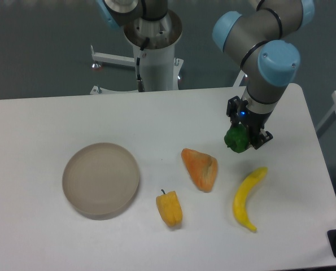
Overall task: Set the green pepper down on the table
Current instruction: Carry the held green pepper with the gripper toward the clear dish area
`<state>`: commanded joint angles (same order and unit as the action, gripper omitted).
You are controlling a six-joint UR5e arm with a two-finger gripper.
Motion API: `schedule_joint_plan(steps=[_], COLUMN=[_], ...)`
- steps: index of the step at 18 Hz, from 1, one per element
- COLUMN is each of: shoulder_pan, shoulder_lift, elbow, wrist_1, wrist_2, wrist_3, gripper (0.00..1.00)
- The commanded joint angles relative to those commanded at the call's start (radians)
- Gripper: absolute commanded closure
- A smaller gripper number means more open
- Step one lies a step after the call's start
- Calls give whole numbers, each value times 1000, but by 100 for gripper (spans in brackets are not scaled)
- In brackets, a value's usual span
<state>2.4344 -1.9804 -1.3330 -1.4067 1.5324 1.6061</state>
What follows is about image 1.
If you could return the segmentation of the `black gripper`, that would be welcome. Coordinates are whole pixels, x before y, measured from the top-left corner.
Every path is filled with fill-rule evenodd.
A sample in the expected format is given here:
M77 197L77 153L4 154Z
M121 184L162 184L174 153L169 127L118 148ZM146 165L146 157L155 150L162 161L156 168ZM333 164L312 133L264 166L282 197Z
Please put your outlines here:
M273 135L265 130L271 114L271 104L258 103L251 97L234 96L228 100L226 109L231 126L249 136L250 145L255 150L273 139Z

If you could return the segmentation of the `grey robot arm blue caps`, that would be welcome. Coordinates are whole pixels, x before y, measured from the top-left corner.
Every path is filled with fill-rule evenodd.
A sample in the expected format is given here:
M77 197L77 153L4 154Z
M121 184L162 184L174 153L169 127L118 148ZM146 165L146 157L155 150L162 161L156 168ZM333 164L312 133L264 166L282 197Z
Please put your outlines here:
M97 6L106 24L122 28L133 47L138 91L175 89L174 47L182 22L168 2L98 1ZM265 123L300 66L298 50L284 38L314 14L312 1L259 1L253 15L229 11L215 23L214 43L248 77L242 96L228 100L231 126L224 141L232 151L257 149L272 139Z

